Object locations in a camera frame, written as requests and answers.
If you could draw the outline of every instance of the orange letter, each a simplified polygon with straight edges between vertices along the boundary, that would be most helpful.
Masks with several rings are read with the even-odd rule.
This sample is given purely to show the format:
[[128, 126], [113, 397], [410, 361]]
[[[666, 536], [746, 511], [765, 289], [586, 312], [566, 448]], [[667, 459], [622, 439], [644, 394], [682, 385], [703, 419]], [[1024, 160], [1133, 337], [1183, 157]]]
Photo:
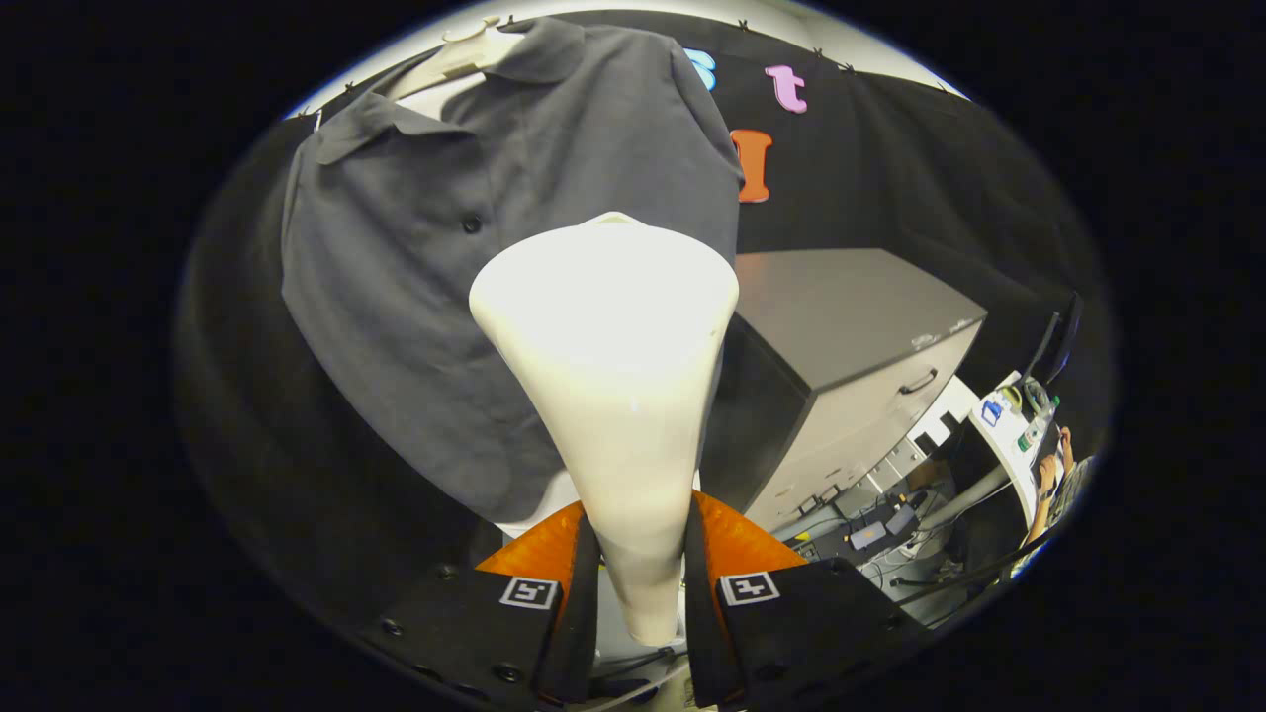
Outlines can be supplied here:
[[765, 203], [770, 199], [770, 189], [765, 188], [765, 149], [774, 146], [774, 139], [762, 130], [746, 128], [729, 132], [729, 139], [738, 147], [738, 165], [743, 168], [738, 201]]

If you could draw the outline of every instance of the person's arm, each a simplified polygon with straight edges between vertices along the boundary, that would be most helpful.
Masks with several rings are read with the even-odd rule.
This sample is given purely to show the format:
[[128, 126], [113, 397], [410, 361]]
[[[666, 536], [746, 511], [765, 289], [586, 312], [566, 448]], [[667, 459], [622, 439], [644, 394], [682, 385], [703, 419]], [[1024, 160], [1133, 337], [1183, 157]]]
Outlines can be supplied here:
[[1033, 513], [1033, 526], [1029, 527], [1029, 535], [1024, 537], [1024, 544], [1020, 546], [1028, 546], [1028, 542], [1046, 531], [1046, 519], [1051, 513], [1051, 493], [1055, 490], [1055, 455], [1047, 455], [1042, 459], [1038, 474], [1042, 475], [1042, 486], [1037, 490], [1037, 512]]

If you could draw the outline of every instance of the white hanger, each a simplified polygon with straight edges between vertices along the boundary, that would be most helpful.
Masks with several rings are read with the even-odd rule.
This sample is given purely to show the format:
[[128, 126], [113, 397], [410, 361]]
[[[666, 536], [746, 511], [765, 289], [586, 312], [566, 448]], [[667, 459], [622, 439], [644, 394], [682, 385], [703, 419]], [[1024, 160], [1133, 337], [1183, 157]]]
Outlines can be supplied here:
[[486, 70], [500, 62], [523, 39], [523, 34], [496, 28], [499, 15], [489, 15], [461, 30], [444, 32], [444, 46], [434, 57], [400, 75], [386, 89], [386, 98], [399, 101], [410, 94]]

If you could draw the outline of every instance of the wall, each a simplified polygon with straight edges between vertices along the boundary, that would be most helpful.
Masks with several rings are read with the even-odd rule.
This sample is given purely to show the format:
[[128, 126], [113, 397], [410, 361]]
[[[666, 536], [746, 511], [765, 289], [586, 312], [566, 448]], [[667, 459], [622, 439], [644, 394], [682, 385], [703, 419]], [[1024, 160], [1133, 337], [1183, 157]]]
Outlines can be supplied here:
[[838, 18], [790, 0], [489, 0], [467, 5], [392, 41], [351, 70], [332, 79], [324, 89], [300, 101], [289, 115], [320, 106], [338, 96], [347, 82], [373, 76], [441, 44], [444, 29], [451, 25], [479, 20], [486, 15], [500, 15], [501, 24], [505, 24], [510, 14], [515, 20], [523, 20], [582, 10], [649, 10], [687, 14], [725, 23], [746, 19], [748, 27], [756, 32], [777, 37], [805, 49], [820, 47], [824, 56], [837, 62], [848, 62], [857, 71], [898, 76], [929, 86], [944, 86], [962, 95], [913, 58], [882, 41], [844, 24]]

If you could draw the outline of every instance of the screw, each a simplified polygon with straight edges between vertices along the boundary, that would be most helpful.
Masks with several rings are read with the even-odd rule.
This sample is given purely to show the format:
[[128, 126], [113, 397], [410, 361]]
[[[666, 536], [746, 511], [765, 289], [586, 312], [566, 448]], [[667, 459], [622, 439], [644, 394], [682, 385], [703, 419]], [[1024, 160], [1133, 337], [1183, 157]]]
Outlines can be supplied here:
[[523, 679], [523, 673], [520, 673], [518, 668], [508, 663], [494, 665], [492, 674], [510, 684], [514, 684]]

